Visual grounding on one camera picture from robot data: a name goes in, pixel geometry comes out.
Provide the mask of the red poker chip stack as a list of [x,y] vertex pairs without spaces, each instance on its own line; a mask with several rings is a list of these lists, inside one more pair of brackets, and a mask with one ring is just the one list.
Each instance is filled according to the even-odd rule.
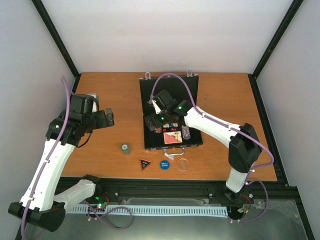
[[156,129],[154,130],[154,132],[157,133],[157,134],[159,134],[159,133],[162,132],[162,128],[161,128],[161,127],[156,128]]

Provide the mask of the red back card deck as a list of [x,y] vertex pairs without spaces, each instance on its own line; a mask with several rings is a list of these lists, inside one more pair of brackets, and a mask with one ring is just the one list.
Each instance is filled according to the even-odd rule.
[[178,144],[183,142],[182,134],[180,131],[164,132],[163,140],[166,145]]

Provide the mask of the blue poker chip stack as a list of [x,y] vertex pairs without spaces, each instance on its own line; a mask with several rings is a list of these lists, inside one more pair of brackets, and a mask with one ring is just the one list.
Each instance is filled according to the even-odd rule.
[[182,133],[182,138],[184,140],[190,140],[191,139],[190,128],[188,126],[183,125],[181,127],[181,133]]

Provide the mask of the black poker set case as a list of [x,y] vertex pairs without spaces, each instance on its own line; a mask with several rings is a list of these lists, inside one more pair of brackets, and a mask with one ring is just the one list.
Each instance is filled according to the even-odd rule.
[[[154,107],[149,104],[150,96],[155,96],[162,90],[167,90],[170,95],[177,100],[178,103],[181,103],[184,100],[189,102],[190,96],[192,96],[194,102],[197,101],[199,76],[197,74],[187,73],[185,75],[181,75],[180,77],[185,81],[188,89],[186,89],[184,84],[173,75],[164,76],[156,85],[154,85],[158,79],[156,76],[147,76],[145,78],[140,78],[139,80],[145,150],[197,147],[203,144],[201,132],[190,127],[189,130],[191,138],[189,140],[183,139],[182,136],[182,143],[165,144],[163,133],[171,132],[172,128],[167,128],[167,132],[163,132],[163,127],[161,127],[162,132],[155,133],[154,130],[150,130],[145,124],[144,117],[152,113],[156,113]],[[177,124],[178,127],[174,128],[174,131],[180,131],[182,135],[181,127],[186,125],[182,122],[177,122]]]

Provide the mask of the blue small blind button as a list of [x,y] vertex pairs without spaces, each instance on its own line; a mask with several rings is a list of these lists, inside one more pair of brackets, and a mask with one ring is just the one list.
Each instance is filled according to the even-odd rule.
[[162,169],[162,170],[168,170],[170,168],[170,162],[167,161],[167,160],[162,160],[160,163],[159,163],[159,167]]

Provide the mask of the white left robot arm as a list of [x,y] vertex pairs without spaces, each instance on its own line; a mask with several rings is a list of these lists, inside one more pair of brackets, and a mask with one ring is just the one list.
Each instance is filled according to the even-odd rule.
[[63,111],[49,125],[43,154],[27,191],[20,201],[9,205],[8,213],[21,219],[23,225],[29,223],[54,232],[77,204],[89,198],[101,200],[104,188],[92,175],[85,175],[62,193],[55,192],[66,162],[84,134],[114,124],[110,108],[88,113]]

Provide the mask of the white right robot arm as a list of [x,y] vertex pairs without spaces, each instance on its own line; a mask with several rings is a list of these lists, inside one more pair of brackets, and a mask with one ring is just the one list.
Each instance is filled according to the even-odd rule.
[[164,105],[159,99],[153,99],[151,105],[153,112],[144,116],[144,122],[151,131],[168,123],[178,123],[199,130],[225,145],[228,148],[228,163],[231,166],[225,185],[235,194],[242,190],[249,172],[262,152],[252,125],[224,121],[188,100],[177,102],[174,99]]

